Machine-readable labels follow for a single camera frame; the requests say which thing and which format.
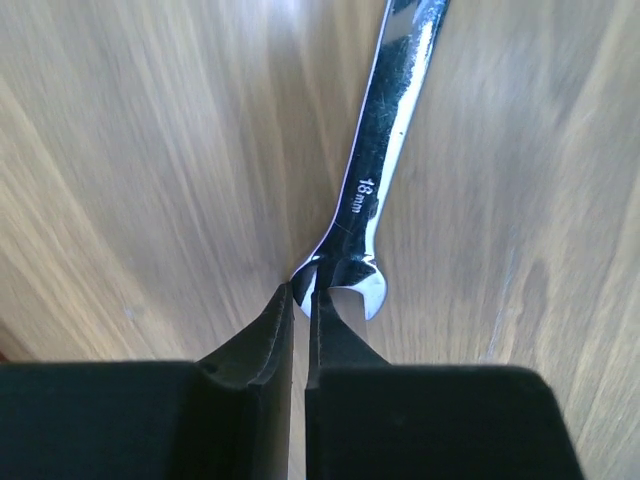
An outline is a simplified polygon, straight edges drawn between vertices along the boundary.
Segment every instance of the wooden surface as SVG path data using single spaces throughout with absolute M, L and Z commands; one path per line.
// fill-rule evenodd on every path
M 0 4 L 0 351 L 199 358 L 325 230 L 380 0 Z M 640 6 L 453 1 L 378 234 L 394 362 L 527 365 L 640 476 Z M 298 312 L 291 478 L 303 478 Z

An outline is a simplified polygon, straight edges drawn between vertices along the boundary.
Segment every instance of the combination wrench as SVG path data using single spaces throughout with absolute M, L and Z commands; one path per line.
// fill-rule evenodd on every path
M 387 281 L 375 234 L 448 0 L 389 0 L 331 225 L 291 278 L 311 316 L 316 290 L 348 288 L 364 298 L 365 318 L 382 307 Z

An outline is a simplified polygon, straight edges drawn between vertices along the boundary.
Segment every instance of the wrench jaw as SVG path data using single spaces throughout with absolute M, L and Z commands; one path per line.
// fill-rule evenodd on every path
M 311 295 L 317 290 L 346 288 L 360 293 L 364 300 L 365 320 L 371 320 L 382 308 L 387 296 L 387 280 L 370 256 L 330 259 L 312 255 L 291 277 L 293 298 L 311 317 Z

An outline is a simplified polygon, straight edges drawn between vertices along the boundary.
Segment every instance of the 16mm marking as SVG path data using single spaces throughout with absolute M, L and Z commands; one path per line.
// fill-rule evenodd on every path
M 375 183 L 373 183 L 371 179 L 360 180 L 358 183 L 358 193 L 356 193 L 356 196 L 351 203 L 352 213 L 360 213 L 365 196 L 371 195 L 373 193 L 373 188 L 371 187 L 375 186 Z

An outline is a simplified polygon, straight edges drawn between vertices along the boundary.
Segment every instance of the wrench handle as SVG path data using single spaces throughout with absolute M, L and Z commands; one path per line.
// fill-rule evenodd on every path
M 375 232 L 448 0 L 390 0 L 340 200 L 325 237 L 334 255 L 374 255 Z

